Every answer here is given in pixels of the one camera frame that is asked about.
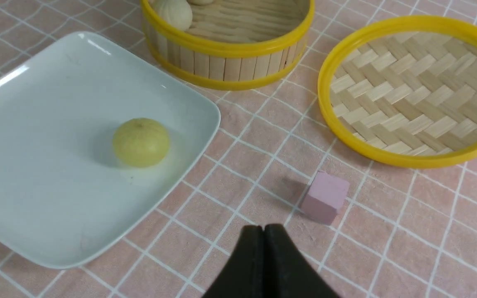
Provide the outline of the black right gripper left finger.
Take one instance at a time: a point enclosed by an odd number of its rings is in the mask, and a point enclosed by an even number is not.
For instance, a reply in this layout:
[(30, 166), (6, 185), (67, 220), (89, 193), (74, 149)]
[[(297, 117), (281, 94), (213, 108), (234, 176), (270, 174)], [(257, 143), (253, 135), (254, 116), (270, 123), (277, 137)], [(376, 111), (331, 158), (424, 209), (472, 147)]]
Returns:
[(264, 260), (263, 228), (242, 227), (233, 252), (204, 298), (263, 298)]

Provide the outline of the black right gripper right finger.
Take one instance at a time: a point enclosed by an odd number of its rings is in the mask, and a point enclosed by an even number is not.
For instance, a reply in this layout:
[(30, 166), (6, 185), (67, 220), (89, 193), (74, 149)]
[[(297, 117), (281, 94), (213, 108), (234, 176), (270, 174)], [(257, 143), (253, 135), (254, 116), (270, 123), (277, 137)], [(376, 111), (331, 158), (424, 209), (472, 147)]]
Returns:
[(265, 226), (266, 298), (339, 298), (297, 249), (281, 224)]

